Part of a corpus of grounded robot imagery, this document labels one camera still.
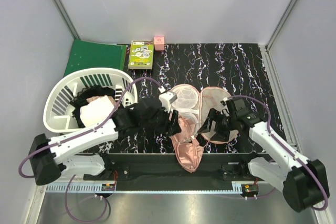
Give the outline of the pink satin bra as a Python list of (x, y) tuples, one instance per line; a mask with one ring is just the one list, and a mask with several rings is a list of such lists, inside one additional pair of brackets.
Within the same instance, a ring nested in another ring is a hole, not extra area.
[(204, 147), (197, 140), (198, 123), (179, 117), (181, 132), (170, 136), (175, 156), (180, 166), (189, 173), (195, 172), (202, 160)]

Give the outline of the pink mesh bra laundry bag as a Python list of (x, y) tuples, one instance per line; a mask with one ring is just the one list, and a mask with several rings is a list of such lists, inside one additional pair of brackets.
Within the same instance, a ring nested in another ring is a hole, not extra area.
[(198, 91), (189, 84), (179, 84), (171, 89), (177, 95), (172, 108), (178, 110), (179, 115), (192, 120), (199, 129), (205, 122), (209, 110), (223, 111), (226, 109), (221, 101), (230, 94), (219, 87), (206, 87)]

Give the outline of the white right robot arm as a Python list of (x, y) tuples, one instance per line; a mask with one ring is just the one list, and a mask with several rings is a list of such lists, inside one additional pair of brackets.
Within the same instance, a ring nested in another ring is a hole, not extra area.
[(232, 131), (249, 137), (260, 145), (275, 162), (263, 157), (252, 157), (238, 167), (244, 180), (260, 178), (272, 185), (296, 212), (307, 208), (324, 211), (329, 204), (329, 185), (325, 165), (318, 159), (310, 160), (296, 151), (270, 126), (271, 117), (264, 118), (246, 104), (245, 95), (224, 98), (221, 111), (211, 108), (198, 133), (214, 130), (215, 141), (226, 141)]

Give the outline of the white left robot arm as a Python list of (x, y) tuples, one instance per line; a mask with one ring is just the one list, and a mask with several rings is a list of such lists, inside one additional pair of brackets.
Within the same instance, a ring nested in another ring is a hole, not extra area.
[(141, 129), (173, 136), (181, 132), (178, 120), (177, 110), (168, 111), (161, 103), (149, 106), (140, 102), (117, 109), (106, 121), (87, 129), (54, 138), (37, 135), (28, 155), (35, 183), (42, 186), (56, 181), (65, 170), (67, 158), (105, 141), (122, 139)]

